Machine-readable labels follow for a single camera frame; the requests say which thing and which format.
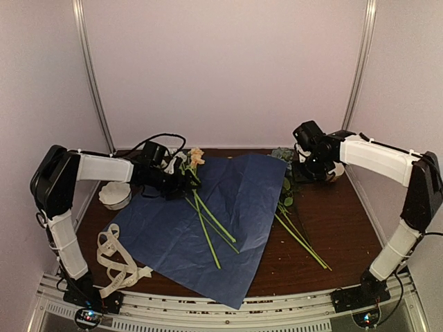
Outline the blue wrapping paper sheet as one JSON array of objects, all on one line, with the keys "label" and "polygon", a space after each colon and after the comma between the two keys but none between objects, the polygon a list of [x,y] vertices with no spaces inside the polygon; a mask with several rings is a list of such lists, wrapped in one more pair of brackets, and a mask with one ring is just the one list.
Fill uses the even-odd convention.
[{"label": "blue wrapping paper sheet", "polygon": [[138,262],[190,290],[238,309],[269,238],[286,165],[262,154],[208,157],[201,187],[166,201],[136,195],[114,218]]}]

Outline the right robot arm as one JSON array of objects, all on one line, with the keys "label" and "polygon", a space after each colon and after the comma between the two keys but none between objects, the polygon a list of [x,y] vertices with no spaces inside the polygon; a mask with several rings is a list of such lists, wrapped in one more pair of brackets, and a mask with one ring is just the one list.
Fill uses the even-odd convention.
[{"label": "right robot arm", "polygon": [[435,153],[402,149],[364,133],[325,133],[315,121],[293,131],[295,169],[302,179],[325,182],[343,172],[355,188],[383,248],[364,272],[355,300],[364,306],[381,294],[381,283],[411,256],[442,206],[442,175]]}]

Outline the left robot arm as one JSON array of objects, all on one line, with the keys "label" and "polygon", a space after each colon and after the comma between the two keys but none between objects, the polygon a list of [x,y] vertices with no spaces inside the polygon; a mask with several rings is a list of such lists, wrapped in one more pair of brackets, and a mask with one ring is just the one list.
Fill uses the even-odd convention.
[{"label": "left robot arm", "polygon": [[134,157],[68,150],[53,145],[46,153],[30,182],[30,191],[42,220],[51,250],[59,259],[64,274],[75,281],[72,294],[85,307],[95,306],[99,291],[81,280],[91,272],[85,261],[72,222],[71,209],[79,181],[113,181],[154,188],[161,197],[172,200],[200,188],[190,170],[172,164],[172,173],[161,167],[166,148],[149,142]]}]

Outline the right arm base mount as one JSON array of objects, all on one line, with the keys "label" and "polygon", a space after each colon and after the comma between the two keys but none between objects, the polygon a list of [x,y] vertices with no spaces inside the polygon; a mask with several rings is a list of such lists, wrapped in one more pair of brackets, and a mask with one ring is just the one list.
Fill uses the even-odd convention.
[{"label": "right arm base mount", "polygon": [[335,313],[351,311],[359,328],[371,329],[381,321],[379,305],[390,299],[390,293],[386,281],[379,281],[368,269],[363,272],[360,282],[350,288],[337,288],[330,296]]}]

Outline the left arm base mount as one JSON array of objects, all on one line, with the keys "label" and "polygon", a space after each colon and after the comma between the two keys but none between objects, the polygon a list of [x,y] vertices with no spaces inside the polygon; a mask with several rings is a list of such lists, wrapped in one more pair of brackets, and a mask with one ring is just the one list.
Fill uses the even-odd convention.
[{"label": "left arm base mount", "polygon": [[70,277],[66,272],[61,272],[61,281],[66,281],[63,290],[63,300],[78,306],[74,313],[74,322],[81,331],[90,331],[100,325],[106,314],[119,314],[123,304],[124,295],[120,291],[113,292],[105,298],[100,295],[100,289],[94,286],[92,273],[87,273],[78,280]]}]

